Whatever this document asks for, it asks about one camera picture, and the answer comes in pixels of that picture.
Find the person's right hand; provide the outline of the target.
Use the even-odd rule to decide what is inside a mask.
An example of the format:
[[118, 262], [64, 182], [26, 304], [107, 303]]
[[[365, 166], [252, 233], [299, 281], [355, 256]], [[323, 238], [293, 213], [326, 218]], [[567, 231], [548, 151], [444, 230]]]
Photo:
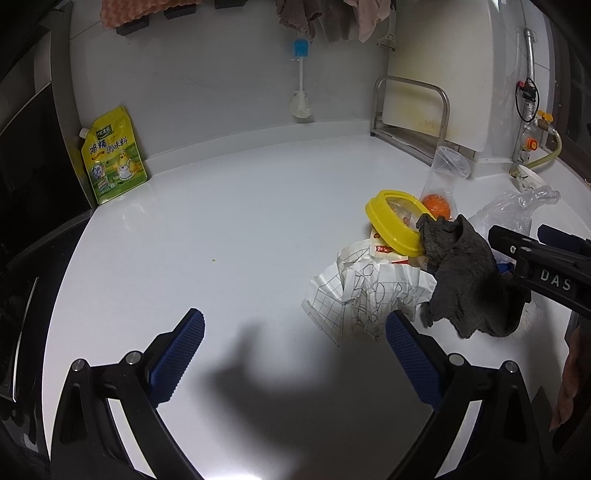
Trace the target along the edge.
[[576, 327], [569, 340], [557, 405], [553, 411], [550, 431], [557, 430], [573, 414], [574, 400], [584, 379], [590, 378], [590, 329]]

